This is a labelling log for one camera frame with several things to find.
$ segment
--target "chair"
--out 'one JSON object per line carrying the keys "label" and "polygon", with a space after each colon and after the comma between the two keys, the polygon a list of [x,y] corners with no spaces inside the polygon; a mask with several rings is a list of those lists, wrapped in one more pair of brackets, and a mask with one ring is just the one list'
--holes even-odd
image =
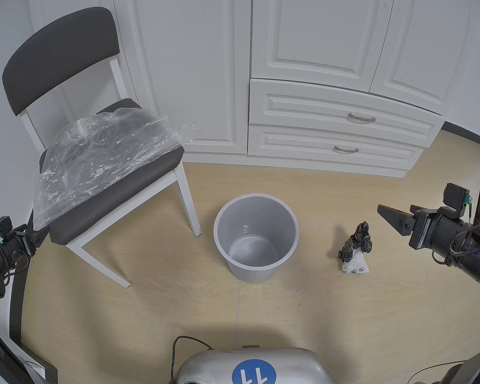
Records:
{"label": "chair", "polygon": [[[3,71],[3,86],[12,111],[24,123],[41,154],[40,171],[46,146],[38,136],[26,108],[43,94],[85,68],[108,59],[121,100],[100,111],[117,108],[141,108],[128,98],[117,54],[120,48],[115,21],[103,7],[83,9],[46,25],[33,34],[12,55]],[[76,206],[49,224],[50,239],[66,245],[91,266],[124,287],[130,282],[107,268],[83,249],[96,235],[117,220],[176,183],[192,231],[199,236],[192,196],[183,170],[183,147],[140,167],[103,192]]]}

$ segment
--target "chair frame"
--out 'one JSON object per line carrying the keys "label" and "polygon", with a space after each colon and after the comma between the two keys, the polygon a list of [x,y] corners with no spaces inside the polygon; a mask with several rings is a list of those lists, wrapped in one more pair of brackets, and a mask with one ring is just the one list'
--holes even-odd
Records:
{"label": "chair frame", "polygon": [[[120,72],[117,56],[112,56],[108,58],[108,61],[112,69],[113,78],[115,80],[115,85],[117,86],[120,99],[128,98],[129,96],[127,94],[127,88],[125,87],[125,83]],[[30,135],[30,138],[32,139],[35,147],[37,148],[39,153],[42,154],[46,150],[46,147],[38,136],[38,133],[33,126],[32,120],[30,119],[27,110],[24,109],[22,112],[20,112],[19,116],[25,128],[27,129],[27,132]],[[180,160],[180,163],[175,169],[171,170],[169,173],[162,176],[142,191],[138,192],[134,197],[127,200],[126,202],[115,208],[113,211],[105,215],[80,236],[77,236],[75,239],[70,241],[66,245],[67,248],[69,248],[77,256],[81,257],[83,260],[89,263],[92,267],[94,267],[104,275],[110,277],[113,281],[116,281],[121,286],[128,288],[131,284],[127,278],[102,264],[94,256],[90,255],[83,248],[83,246],[95,236],[110,227],[113,223],[117,222],[126,214],[131,212],[133,209],[140,206],[145,201],[155,196],[157,193],[164,190],[166,187],[175,182],[180,192],[183,208],[185,209],[185,213],[187,214],[187,218],[190,223],[190,227],[192,228],[192,232],[195,236],[200,236],[202,234],[202,230],[200,229],[200,223],[198,222],[197,213],[193,205],[192,195],[190,194],[190,188],[188,187],[187,178],[183,169],[183,163]]]}

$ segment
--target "chair backrest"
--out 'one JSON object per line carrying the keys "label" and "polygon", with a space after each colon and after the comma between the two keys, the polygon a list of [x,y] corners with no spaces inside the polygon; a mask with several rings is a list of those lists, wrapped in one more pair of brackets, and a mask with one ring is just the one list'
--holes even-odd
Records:
{"label": "chair backrest", "polygon": [[15,115],[91,65],[120,52],[115,20],[103,7],[70,13],[34,33],[12,55],[2,81]]}

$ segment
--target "gray upholstery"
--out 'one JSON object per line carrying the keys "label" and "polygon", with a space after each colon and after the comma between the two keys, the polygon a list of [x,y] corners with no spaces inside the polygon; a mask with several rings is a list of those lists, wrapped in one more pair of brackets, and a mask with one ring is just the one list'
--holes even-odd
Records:
{"label": "gray upholstery", "polygon": [[[140,106],[132,99],[123,99],[100,112],[113,112],[117,108],[140,108]],[[48,227],[51,241],[65,245],[84,233],[102,217],[173,170],[180,163],[183,152],[183,147],[168,152],[50,223]],[[40,170],[45,154],[46,152],[40,159]]]}
{"label": "gray upholstery", "polygon": [[2,81],[18,115],[85,68],[120,52],[115,20],[103,7],[63,16],[34,33],[12,55]]}

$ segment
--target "chair seat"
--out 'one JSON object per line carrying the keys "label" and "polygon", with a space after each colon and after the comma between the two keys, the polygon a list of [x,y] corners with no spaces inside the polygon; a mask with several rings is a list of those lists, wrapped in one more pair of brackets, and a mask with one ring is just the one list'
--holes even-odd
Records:
{"label": "chair seat", "polygon": [[[113,112],[118,108],[141,107],[132,99],[123,99],[99,113]],[[54,220],[48,225],[50,240],[61,245],[68,244],[119,205],[173,170],[180,163],[183,152],[183,147],[168,152]],[[40,158],[40,171],[45,161],[45,155],[46,151]]]}

